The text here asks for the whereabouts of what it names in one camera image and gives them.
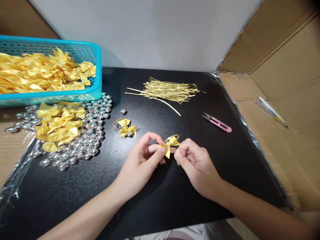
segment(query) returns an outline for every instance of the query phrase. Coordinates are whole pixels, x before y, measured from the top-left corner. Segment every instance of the blue plastic basket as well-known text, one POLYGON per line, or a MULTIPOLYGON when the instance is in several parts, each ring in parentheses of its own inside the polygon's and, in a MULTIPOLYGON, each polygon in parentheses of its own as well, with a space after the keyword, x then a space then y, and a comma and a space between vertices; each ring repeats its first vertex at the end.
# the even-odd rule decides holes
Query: blue plastic basket
POLYGON ((88 78, 91 86, 86 86, 84 90, 73 91, 0 94, 0 107, 27 106, 41 102, 53 103, 53 101, 82 102, 101 97, 101 49, 97 44, 0 35, 0 52, 11 56, 21 56, 23 53, 43 53, 49 56, 56 47, 63 52, 69 52, 69 56, 77 63, 87 61, 97 66, 96 77, 88 78))

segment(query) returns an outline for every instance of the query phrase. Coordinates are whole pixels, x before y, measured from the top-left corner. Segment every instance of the black table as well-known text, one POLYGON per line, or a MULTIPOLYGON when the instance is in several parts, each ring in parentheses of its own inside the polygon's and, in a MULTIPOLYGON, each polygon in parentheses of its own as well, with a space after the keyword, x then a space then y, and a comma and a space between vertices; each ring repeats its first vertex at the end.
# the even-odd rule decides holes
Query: black table
MULTIPOLYGON (((34 160, 21 183, 19 200, 6 213, 1 239, 36 239, 70 216, 112 183, 130 148, 147 131, 156 132, 163 139, 179 134, 180 142, 193 139, 208 150, 224 180, 276 207, 288 206, 236 107, 210 75, 118 68, 113 74, 103 75, 102 90, 113 97, 114 107, 104 125, 106 139, 101 153, 66 172, 40 167, 40 159, 34 160), (127 87, 142 90, 149 76, 160 81, 195 83, 207 93, 198 93, 182 105, 170 102, 182 115, 179 117, 160 101, 124 94, 130 91, 127 87), (137 138, 121 140, 113 132, 112 122, 123 117, 121 109, 128 111, 125 117, 139 128, 137 138), (201 117, 203 111, 230 126, 232 132, 227 134, 209 123, 201 117)), ((172 156, 158 166, 145 188, 119 210, 98 239, 124 239, 229 217, 232 214, 228 210, 194 190, 172 156)))

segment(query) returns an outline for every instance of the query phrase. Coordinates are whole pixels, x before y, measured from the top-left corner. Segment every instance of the scissors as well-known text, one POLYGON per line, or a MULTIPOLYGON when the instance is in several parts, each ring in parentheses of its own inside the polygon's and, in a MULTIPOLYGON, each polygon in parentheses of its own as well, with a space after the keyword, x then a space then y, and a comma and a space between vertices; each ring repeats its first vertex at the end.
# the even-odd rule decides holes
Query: scissors
POLYGON ((207 119, 209 122, 213 123, 217 127, 221 128, 223 131, 226 131, 227 133, 232 132, 231 127, 228 127, 224 123, 220 122, 218 119, 215 119, 214 117, 210 116, 209 114, 202 112, 204 115, 201 114, 202 117, 207 119))

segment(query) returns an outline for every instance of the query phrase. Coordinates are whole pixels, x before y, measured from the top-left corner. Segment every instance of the gold wire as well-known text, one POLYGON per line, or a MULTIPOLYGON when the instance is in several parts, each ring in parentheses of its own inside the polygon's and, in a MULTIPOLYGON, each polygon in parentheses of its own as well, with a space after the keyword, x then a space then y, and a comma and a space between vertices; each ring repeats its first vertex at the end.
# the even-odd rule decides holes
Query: gold wire
POLYGON ((120 121, 120 120, 124 120, 124 118, 119 118, 119 119, 115 120, 115 121, 112 123, 113 131, 114 131, 116 134, 118 134, 119 136, 120 136, 120 134, 119 134, 119 133, 117 133, 117 131, 116 131, 116 130, 114 130, 114 129, 117 129, 117 130, 119 130, 119 131, 120 131, 121 129, 119 129, 119 128, 115 127, 115 126, 114 126, 114 124, 115 124, 116 122, 120 121))
POLYGON ((190 97, 195 96, 196 93, 203 92, 200 91, 195 84, 191 83, 174 83, 174 82, 161 82, 153 77, 150 77, 149 82, 143 83, 145 85, 145 90, 140 91, 133 88, 127 88, 133 91, 140 92, 137 93, 125 93, 133 95, 141 95, 147 97, 148 99, 156 99, 164 102, 169 107, 171 107, 179 116, 181 114, 174 109, 169 103, 159 99, 169 100, 182 104, 183 102, 188 102, 190 97))
POLYGON ((171 137, 168 137, 166 140, 163 141, 163 143, 161 144, 161 146, 164 146, 164 147, 165 147, 165 146, 166 146, 166 143, 169 142, 172 137, 175 137, 175 138, 176 138, 176 141, 177 141, 180 136, 179 136, 179 134, 174 134, 174 135, 172 135, 171 137))

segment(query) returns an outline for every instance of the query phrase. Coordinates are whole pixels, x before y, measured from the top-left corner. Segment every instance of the yellow satin ribbon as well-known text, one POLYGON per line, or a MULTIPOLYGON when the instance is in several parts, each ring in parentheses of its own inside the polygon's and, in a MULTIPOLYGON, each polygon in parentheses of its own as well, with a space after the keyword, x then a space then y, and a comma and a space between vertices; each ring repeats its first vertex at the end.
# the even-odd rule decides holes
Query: yellow satin ribbon
POLYGON ((49 57, 40 53, 22 56, 0 54, 0 94, 83 90, 91 85, 88 77, 96 74, 95 65, 75 63, 59 48, 49 57))
POLYGON ((137 134, 137 130, 138 128, 136 126, 131 126, 130 128, 127 126, 124 126, 121 130, 120 130, 120 137, 124 138, 129 132, 133 133, 133 137, 136 137, 137 134))
POLYGON ((121 126, 128 126, 129 124, 130 124, 130 122, 131 122, 131 120, 129 120, 129 119, 125 119, 125 118, 119 118, 119 119, 122 119, 122 120, 120 120, 119 122, 117 122, 119 125, 121 125, 121 126))
POLYGON ((48 106, 45 103, 40 105, 37 114, 43 119, 42 126, 36 126, 36 138, 46 142, 42 146, 45 151, 57 151, 60 145, 69 143, 80 135, 82 121, 77 120, 76 116, 84 118, 85 110, 83 107, 72 108, 80 104, 59 102, 58 106, 48 106))
POLYGON ((170 146, 180 145, 180 143, 178 142, 178 139, 179 139, 179 135, 175 134, 175 135, 172 135, 171 137, 168 137, 161 145, 159 145, 159 148, 161 147, 167 148, 167 152, 165 154, 167 158, 170 158, 170 151, 171 151, 170 146))

